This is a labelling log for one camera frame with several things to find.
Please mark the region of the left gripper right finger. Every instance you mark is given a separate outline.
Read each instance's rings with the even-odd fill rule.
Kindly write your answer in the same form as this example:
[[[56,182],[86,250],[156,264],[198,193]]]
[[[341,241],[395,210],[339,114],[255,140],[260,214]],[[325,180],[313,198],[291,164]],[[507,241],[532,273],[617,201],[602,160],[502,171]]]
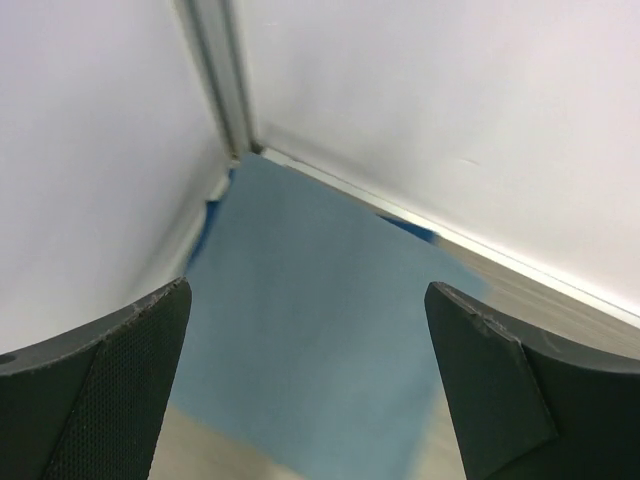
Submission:
[[[424,305],[467,478],[638,478],[638,360],[442,282]]]

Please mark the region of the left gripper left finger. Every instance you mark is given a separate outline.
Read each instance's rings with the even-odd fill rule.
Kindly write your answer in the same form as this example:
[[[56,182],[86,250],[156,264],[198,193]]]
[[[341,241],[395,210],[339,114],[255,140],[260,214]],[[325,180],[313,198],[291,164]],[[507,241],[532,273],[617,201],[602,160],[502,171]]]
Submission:
[[[191,302],[179,278],[2,354],[2,478],[148,478]]]

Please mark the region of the grey-blue t shirt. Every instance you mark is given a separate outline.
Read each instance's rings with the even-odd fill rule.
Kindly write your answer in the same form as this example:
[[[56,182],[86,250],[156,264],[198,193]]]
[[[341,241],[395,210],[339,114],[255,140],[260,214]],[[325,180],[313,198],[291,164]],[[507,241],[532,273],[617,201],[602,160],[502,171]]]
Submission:
[[[445,251],[250,154],[187,278],[171,394],[309,479],[404,479],[440,383],[429,284],[483,297]]]

